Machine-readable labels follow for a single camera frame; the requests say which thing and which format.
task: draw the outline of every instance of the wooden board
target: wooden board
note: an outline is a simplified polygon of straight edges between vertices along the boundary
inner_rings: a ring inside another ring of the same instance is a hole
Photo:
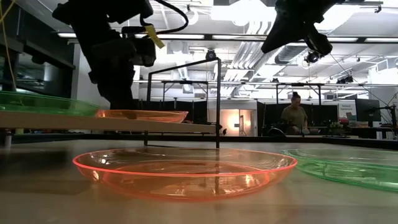
[[[0,111],[0,128],[215,133],[213,125]]]

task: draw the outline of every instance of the plastic plate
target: plastic plate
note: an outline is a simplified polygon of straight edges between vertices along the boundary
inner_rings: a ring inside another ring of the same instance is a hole
[[[142,111],[142,110],[100,110],[97,117],[136,119],[140,121],[156,121],[166,123],[181,123],[187,117],[186,111]]]
[[[347,184],[398,191],[398,152],[341,149],[282,151],[298,160],[297,168]]]
[[[286,177],[289,156],[237,149],[115,149],[74,158],[80,172],[140,198],[217,200],[257,192]]]
[[[0,111],[94,116],[98,108],[78,100],[0,91]]]

